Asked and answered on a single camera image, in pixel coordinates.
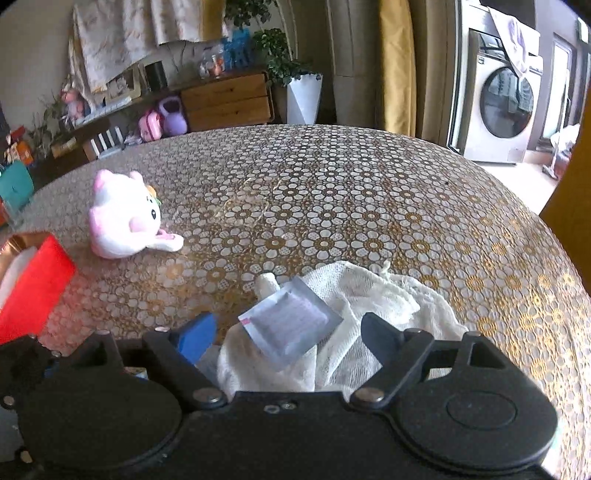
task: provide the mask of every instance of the washing machine door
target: washing machine door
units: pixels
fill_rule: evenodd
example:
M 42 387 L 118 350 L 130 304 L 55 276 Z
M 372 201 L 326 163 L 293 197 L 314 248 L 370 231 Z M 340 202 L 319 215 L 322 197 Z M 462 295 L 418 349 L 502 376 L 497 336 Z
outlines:
M 506 66 L 495 70 L 480 93 L 480 115 L 486 129 L 498 138 L 522 133 L 534 116 L 534 92 L 527 78 L 519 80 Z

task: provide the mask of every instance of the packet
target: packet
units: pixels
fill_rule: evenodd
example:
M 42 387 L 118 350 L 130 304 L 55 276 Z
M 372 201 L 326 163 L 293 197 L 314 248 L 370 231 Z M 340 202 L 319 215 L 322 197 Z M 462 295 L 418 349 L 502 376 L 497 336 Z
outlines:
M 238 320 L 277 371 L 304 356 L 343 321 L 299 277 Z

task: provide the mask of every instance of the wooden cabinet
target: wooden cabinet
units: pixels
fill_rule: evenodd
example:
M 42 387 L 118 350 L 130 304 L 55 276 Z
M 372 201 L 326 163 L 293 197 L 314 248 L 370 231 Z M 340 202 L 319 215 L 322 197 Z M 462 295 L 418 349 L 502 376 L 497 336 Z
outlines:
M 267 124 L 273 120 L 271 94 L 264 73 L 220 79 L 181 92 L 193 132 Z

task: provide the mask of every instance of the pink backpack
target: pink backpack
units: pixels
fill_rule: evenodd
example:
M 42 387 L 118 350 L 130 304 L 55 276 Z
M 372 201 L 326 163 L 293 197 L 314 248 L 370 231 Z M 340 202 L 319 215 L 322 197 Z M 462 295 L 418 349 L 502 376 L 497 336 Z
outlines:
M 160 140 L 162 138 L 162 127 L 164 116 L 156 110 L 148 110 L 145 115 L 139 119 L 139 134 L 144 142 Z

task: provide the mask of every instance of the washing machine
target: washing machine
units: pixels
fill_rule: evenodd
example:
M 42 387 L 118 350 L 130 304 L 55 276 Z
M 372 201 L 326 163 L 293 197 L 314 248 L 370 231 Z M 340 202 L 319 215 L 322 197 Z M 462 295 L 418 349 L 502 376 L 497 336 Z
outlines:
M 540 95 L 542 57 L 530 54 L 529 71 L 519 79 L 500 38 L 470 30 L 468 45 L 459 150 L 474 161 L 521 162 Z

